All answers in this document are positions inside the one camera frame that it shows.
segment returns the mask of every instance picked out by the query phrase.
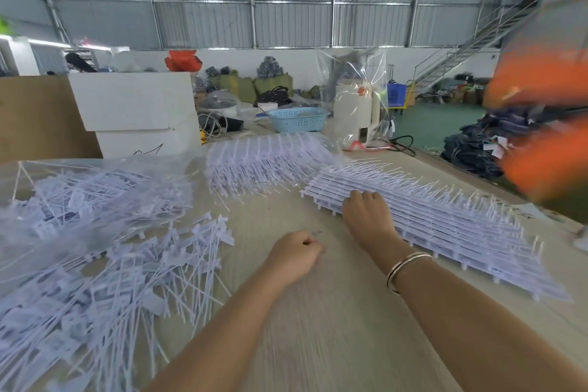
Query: table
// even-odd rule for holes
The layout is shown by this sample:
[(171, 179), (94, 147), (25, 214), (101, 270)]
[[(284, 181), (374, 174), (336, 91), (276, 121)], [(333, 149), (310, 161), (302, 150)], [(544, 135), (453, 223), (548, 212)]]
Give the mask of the table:
[[(362, 152), (350, 156), (366, 157)], [(456, 176), (401, 153), (382, 151), (367, 157), (392, 163), (390, 168), (421, 177), (423, 184), (438, 181), (439, 186), (454, 186), (466, 194), (475, 190), (459, 172)], [(286, 232), (309, 230), (326, 247), (311, 274), (291, 286), (272, 310), (242, 391), (459, 391), (408, 308), (386, 290), (385, 277), (353, 242), (341, 216), (317, 210), (311, 198), (300, 197), (299, 190), (247, 195), (242, 198), (245, 203), (227, 202), (227, 210), (223, 205), (210, 206), (203, 186), (192, 212), (195, 217), (212, 209), (229, 216), (236, 244), (223, 248), (220, 276), (231, 291)], [(572, 232), (579, 225), (520, 221), (545, 242), (544, 264), (575, 304), (534, 302), (526, 292), (495, 285), (483, 273), (462, 271), (448, 260), (439, 263), (510, 309), (588, 371), (588, 253), (571, 245)], [(226, 299), (220, 289), (217, 297)], [(178, 353), (192, 332), (173, 318), (159, 320), (158, 330), (168, 355)]]

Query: white cardboard box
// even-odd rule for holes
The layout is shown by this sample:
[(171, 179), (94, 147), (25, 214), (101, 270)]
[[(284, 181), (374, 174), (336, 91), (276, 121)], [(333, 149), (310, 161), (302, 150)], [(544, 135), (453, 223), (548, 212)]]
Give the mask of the white cardboard box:
[(194, 113), (175, 127), (163, 130), (112, 130), (96, 132), (104, 158), (175, 155), (199, 148), (200, 127)]
[(69, 78), (89, 131), (169, 129), (196, 113), (186, 72), (72, 73)]

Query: gold bangle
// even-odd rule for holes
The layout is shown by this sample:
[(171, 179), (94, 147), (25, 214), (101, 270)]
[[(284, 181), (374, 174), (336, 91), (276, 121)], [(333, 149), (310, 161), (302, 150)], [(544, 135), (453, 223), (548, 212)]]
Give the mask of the gold bangle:
[(408, 262), (411, 262), (415, 259), (418, 259), (419, 257), (430, 257), (431, 259), (433, 258), (433, 256), (431, 256), (429, 253), (413, 253), (410, 256), (408, 256), (406, 259), (398, 262), (396, 265), (394, 265), (392, 267), (392, 269), (390, 270), (390, 273), (388, 274), (388, 277), (386, 279), (386, 287), (388, 288), (388, 290), (390, 290), (394, 294), (400, 295), (400, 292), (398, 292), (398, 290), (396, 290), (396, 288), (394, 287), (394, 277), (398, 274), (398, 272), (402, 269), (402, 267), (404, 267)]

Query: green floor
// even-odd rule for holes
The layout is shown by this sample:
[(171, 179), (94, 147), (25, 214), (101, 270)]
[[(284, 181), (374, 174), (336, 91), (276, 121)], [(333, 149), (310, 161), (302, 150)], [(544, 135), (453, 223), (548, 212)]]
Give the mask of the green floor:
[(412, 135), (417, 149), (443, 149), (443, 139), (459, 132), (461, 126), (475, 123), (484, 113), (482, 106), (468, 104), (417, 103), (400, 111), (390, 111), (396, 123), (395, 137)]

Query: fluorescent light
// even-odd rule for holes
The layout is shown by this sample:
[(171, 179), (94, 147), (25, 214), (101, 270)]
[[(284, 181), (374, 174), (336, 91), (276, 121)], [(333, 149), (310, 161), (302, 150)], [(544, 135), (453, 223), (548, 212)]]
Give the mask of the fluorescent light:
[(72, 46), (69, 44), (63, 44), (61, 42), (42, 41), (39, 39), (29, 39), (29, 44), (46, 45), (48, 47), (57, 47), (57, 48), (72, 48)]
[(85, 45), (80, 45), (80, 47), (82, 48), (89, 48), (90, 50), (102, 50), (102, 51), (110, 51), (110, 47), (104, 47), (101, 45), (92, 45), (92, 44), (85, 44)]

